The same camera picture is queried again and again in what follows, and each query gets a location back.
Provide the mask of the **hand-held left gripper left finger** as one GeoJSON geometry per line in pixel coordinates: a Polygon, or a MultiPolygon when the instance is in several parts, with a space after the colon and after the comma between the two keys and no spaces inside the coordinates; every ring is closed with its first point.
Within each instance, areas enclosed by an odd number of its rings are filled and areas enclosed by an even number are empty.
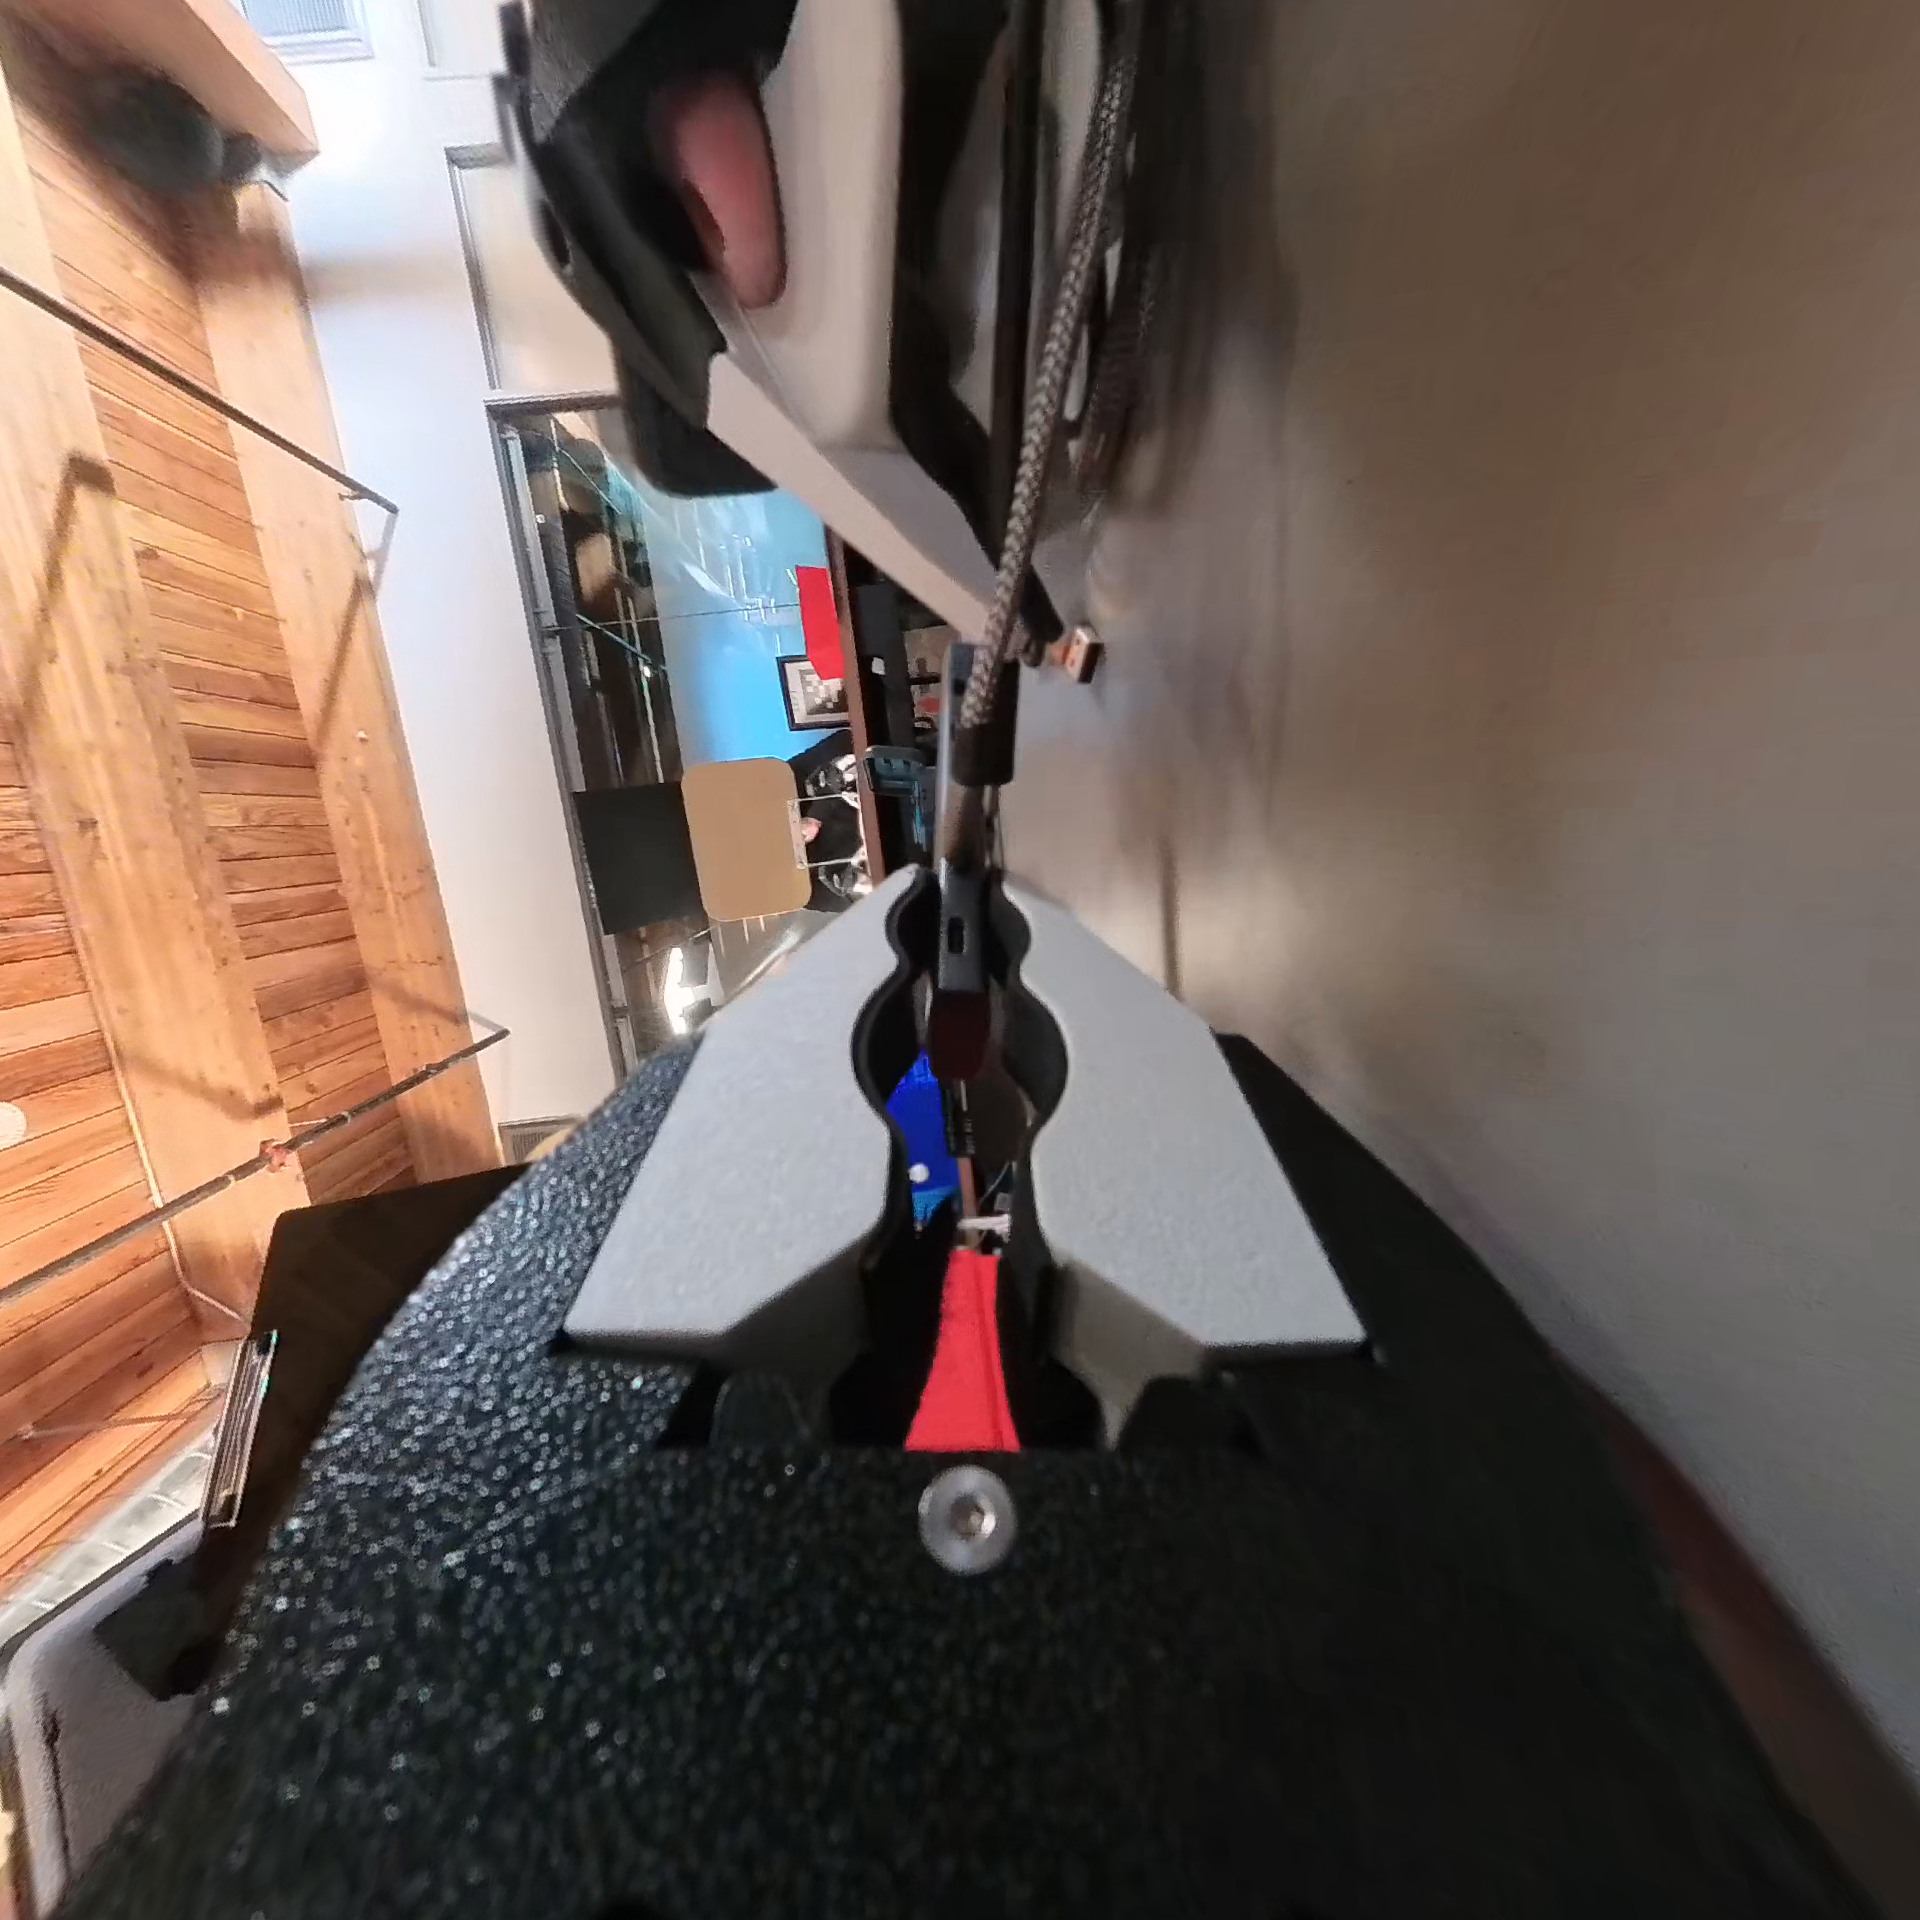
{"type": "Polygon", "coordinates": [[[862,1267],[910,1229],[886,1097],[920,1056],[940,888],[903,868],[716,1014],[564,1335],[708,1365],[850,1365],[862,1267]]]}

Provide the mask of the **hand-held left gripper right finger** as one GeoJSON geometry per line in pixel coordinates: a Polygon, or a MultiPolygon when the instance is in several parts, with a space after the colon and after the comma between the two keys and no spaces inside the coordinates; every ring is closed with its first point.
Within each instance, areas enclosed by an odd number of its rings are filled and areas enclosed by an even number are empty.
{"type": "Polygon", "coordinates": [[[1160,1379],[1350,1357],[1363,1320],[1212,1025],[1064,907],[1000,884],[1000,1059],[1028,1110],[1014,1235],[1039,1355],[1101,1408],[1160,1379]]]}

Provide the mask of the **black usb adapter with cable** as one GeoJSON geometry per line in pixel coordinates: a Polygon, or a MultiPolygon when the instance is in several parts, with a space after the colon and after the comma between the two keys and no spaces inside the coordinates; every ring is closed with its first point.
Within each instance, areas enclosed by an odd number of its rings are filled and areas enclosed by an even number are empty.
{"type": "Polygon", "coordinates": [[[964,859],[934,868],[940,919],[928,963],[923,1052],[949,1088],[981,1077],[995,1036],[997,934],[995,879],[964,859]]]}

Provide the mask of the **person's right hand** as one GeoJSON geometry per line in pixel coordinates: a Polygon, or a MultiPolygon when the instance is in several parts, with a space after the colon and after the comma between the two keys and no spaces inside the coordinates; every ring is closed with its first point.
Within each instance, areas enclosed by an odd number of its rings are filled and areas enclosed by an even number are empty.
{"type": "Polygon", "coordinates": [[[783,292],[783,215],[760,96],[710,69],[667,87],[651,117],[655,165],[678,206],[690,256],[743,311],[783,292]]]}

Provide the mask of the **blue plastic bin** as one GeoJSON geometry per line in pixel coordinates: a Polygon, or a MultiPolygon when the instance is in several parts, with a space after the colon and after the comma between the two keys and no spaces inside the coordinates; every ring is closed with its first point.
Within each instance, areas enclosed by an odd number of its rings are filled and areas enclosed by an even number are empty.
{"type": "Polygon", "coordinates": [[[940,1078],[920,1052],[903,1072],[885,1110],[903,1140],[908,1197],[917,1225],[958,1200],[958,1160],[949,1145],[947,1099],[940,1078]]]}

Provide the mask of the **black square board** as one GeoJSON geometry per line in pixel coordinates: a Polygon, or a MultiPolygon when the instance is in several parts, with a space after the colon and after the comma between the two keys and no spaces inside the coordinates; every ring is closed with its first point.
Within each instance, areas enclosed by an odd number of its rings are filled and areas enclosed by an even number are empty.
{"type": "Polygon", "coordinates": [[[703,915],[683,782],[588,788],[572,809],[602,932],[703,915]]]}

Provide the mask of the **tan rounded board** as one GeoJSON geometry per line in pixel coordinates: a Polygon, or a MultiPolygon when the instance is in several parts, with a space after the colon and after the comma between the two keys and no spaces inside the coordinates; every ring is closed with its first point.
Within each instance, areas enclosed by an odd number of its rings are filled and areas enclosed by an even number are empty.
{"type": "Polygon", "coordinates": [[[800,788],[787,758],[695,763],[680,798],[708,921],[771,921],[806,907],[800,788]]]}

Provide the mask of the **black laptop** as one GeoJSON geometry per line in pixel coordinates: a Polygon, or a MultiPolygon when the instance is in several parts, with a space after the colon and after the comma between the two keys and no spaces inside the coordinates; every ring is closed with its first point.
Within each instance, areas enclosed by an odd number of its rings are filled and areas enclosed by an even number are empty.
{"type": "Polygon", "coordinates": [[[519,1176],[522,1165],[485,1168],[279,1216],[213,1428],[203,1534],[282,1510],[396,1309],[519,1176]]]}

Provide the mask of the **black sprinkler pipe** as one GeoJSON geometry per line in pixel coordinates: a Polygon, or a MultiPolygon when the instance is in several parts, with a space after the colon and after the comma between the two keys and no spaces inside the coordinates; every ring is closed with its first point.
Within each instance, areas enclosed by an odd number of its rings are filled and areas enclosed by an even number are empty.
{"type": "Polygon", "coordinates": [[[19,1301],[29,1299],[37,1289],[48,1287],[68,1272],[75,1272],[111,1252],[116,1252],[123,1244],[140,1239],[147,1231],[156,1231],[170,1228],[183,1213],[203,1206],[205,1201],[229,1193],[229,1189],[252,1182],[263,1173],[279,1173],[288,1165],[288,1160],[299,1158],[306,1148],[315,1145],[318,1140],[340,1134],[343,1129],[351,1127],[366,1115],[379,1112],[382,1109],[390,1107],[392,1101],[418,1093],[420,1088],[429,1086],[432,1081],[440,1078],[458,1064],[467,1064],[490,1052],[492,1046],[501,1044],[512,1036],[512,1028],[502,1022],[483,1020],[480,1025],[485,1028],[475,1039],[453,1049],[450,1054],[437,1059],[435,1063],[420,1064],[413,1072],[405,1075],[398,1084],[382,1088],[348,1109],[333,1110],[324,1118],[311,1120],[303,1127],[298,1127],[293,1134],[284,1139],[268,1139],[259,1145],[252,1158],[243,1158],[221,1173],[194,1184],[186,1193],[170,1197],[143,1213],[136,1213],[116,1228],[87,1239],[78,1248],[38,1264],[37,1269],[22,1272],[15,1280],[3,1284],[3,1305],[13,1305],[19,1301]]]}

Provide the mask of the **silver spiral air duct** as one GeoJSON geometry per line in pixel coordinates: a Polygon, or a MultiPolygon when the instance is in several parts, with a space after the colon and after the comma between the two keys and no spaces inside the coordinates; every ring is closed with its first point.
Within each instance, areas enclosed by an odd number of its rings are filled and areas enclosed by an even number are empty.
{"type": "Polygon", "coordinates": [[[3,1593],[3,1644],[13,1644],[74,1599],[199,1523],[218,1421],[181,1428],[170,1452],[147,1457],[111,1495],[11,1575],[3,1593]]]}

